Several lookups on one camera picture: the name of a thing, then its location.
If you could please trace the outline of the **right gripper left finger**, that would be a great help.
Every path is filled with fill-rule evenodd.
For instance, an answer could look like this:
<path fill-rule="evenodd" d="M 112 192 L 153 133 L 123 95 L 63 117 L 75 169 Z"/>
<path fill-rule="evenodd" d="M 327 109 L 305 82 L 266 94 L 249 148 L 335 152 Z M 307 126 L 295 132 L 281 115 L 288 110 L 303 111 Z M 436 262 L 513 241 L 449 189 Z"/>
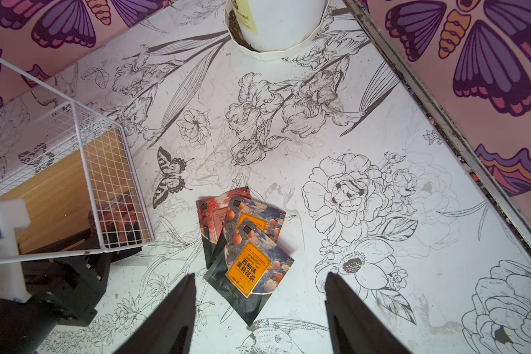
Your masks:
<path fill-rule="evenodd" d="M 196 321 L 196 276 L 188 274 L 117 353 L 188 353 Z"/>

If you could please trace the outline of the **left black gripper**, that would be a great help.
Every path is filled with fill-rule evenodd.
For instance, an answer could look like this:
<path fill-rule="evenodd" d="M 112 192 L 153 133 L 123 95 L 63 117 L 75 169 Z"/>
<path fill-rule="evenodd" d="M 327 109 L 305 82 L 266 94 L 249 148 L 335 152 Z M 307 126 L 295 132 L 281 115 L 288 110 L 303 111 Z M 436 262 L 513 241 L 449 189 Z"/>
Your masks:
<path fill-rule="evenodd" d="M 30 300 L 59 318 L 61 325 L 87 327 L 106 293 L 112 256 L 108 253 L 23 262 Z"/>

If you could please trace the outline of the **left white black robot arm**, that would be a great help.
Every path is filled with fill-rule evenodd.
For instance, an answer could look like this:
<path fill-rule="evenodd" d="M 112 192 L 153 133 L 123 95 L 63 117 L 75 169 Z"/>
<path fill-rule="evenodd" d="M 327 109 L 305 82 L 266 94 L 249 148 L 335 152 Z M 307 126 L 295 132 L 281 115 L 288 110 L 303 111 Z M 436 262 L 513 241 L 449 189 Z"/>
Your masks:
<path fill-rule="evenodd" d="M 25 260 L 16 232 L 29 225 L 23 200 L 0 201 L 0 353 L 34 353 L 57 325 L 88 326 L 106 293 L 111 255 Z"/>

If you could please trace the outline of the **red tea bag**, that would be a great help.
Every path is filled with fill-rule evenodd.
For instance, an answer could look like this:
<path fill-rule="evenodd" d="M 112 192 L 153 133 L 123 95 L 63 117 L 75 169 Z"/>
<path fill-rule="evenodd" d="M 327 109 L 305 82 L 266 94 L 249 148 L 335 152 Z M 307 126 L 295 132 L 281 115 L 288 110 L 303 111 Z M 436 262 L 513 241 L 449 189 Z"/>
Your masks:
<path fill-rule="evenodd" d="M 213 254 L 218 246 L 224 219 L 234 196 L 250 198 L 250 189 L 248 187 L 240 187 L 220 196 L 199 199 L 196 202 L 206 269 L 209 269 L 214 262 Z"/>
<path fill-rule="evenodd" d="M 100 248 L 114 249 L 124 246 L 139 246 L 142 230 L 137 212 L 132 203 L 125 201 L 103 202 L 88 213 L 91 235 Z"/>

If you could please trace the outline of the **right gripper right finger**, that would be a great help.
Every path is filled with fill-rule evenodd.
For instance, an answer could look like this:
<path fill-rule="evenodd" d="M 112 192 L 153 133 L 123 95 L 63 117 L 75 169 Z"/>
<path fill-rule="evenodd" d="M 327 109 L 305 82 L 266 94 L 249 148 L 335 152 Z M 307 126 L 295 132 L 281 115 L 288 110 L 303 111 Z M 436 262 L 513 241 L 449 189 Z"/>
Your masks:
<path fill-rule="evenodd" d="M 324 287 L 333 352 L 409 352 L 338 274 L 329 273 Z"/>

